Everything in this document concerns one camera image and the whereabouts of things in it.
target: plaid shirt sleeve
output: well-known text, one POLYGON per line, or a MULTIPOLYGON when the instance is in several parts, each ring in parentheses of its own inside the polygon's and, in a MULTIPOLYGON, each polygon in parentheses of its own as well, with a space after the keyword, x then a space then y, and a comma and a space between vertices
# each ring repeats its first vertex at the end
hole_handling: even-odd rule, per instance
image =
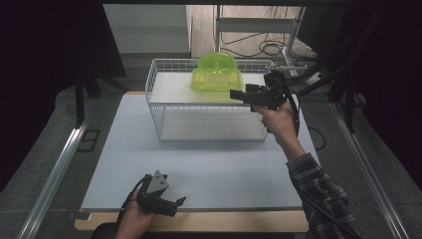
MULTIPOLYGON (((304 195, 329 215, 357 232, 353 216, 347 208, 344 190, 323 172, 310 153, 289 161, 287 166, 295 187, 299 187, 304 195)), ((307 238, 350 238, 306 201, 303 201, 303 208, 310 225, 307 238)))

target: green plastic container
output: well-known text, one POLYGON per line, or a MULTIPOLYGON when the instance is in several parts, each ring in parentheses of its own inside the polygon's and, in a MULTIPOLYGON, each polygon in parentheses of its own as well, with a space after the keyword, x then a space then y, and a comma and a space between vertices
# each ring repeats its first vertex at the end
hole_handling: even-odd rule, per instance
POLYGON ((242 74, 232 56, 223 53, 207 54, 198 60, 192 71, 190 88, 195 92, 228 92, 243 89, 242 74))

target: white table surface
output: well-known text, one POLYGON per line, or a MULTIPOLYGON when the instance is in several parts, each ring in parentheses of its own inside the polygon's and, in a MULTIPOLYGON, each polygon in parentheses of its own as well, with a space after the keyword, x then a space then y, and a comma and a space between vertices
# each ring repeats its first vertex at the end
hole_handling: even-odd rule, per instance
MULTIPOLYGON (((299 138, 317 160, 302 113, 299 138)), ((187 196, 179 211, 298 209, 286 161, 271 134, 264 142, 161 142, 145 95, 125 95, 82 208, 118 210, 136 183, 159 169, 170 184, 162 198, 187 196)))

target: wire basket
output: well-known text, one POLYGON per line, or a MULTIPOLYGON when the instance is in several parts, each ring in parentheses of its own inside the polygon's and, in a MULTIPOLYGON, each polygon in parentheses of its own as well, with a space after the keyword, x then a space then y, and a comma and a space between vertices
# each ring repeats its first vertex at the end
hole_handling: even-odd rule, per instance
MULTIPOLYGON (((242 76, 263 81, 269 60, 236 61, 242 76)), ((145 86, 148 106, 160 140, 264 141, 267 130, 249 105, 228 93, 198 94, 189 88, 196 59, 155 59, 145 86)))

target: metal rail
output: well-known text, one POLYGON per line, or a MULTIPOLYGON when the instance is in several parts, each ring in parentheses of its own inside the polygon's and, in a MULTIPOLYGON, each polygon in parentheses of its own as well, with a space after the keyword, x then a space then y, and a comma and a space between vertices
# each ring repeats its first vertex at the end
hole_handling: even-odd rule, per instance
POLYGON ((386 192, 384 191, 384 188, 381 186, 381 183, 378 180, 378 177, 376 176, 375 172, 373 171, 372 166, 370 165, 366 157, 366 154, 364 153, 362 147, 359 144, 359 141, 357 140, 354 133, 350 133, 350 131, 348 130, 343 120, 344 115, 341 109, 339 108, 338 104, 329 103, 329 105, 331 106, 331 109, 335 114, 341 131, 343 132, 345 139, 348 145, 350 146, 354 157, 356 158, 357 164, 359 165, 360 170, 363 176, 365 177, 365 180, 372 192, 372 195, 375 198, 375 201, 378 203, 378 206, 382 214, 384 215, 385 220, 388 226, 390 227, 394 237, 400 239, 409 238, 393 203, 387 196, 386 192))
POLYGON ((56 195, 57 189, 62 182, 62 179, 68 169, 68 166, 77 150, 78 144, 84 135, 87 125, 91 119, 91 112, 93 109, 93 101, 88 101, 86 106, 86 117, 79 128, 74 128, 66 142, 62 153, 60 154, 49 178, 44 184, 37 201, 31 209, 21 231, 17 238, 34 238, 38 232, 38 229, 43 222, 44 216, 46 215, 54 196, 56 195))

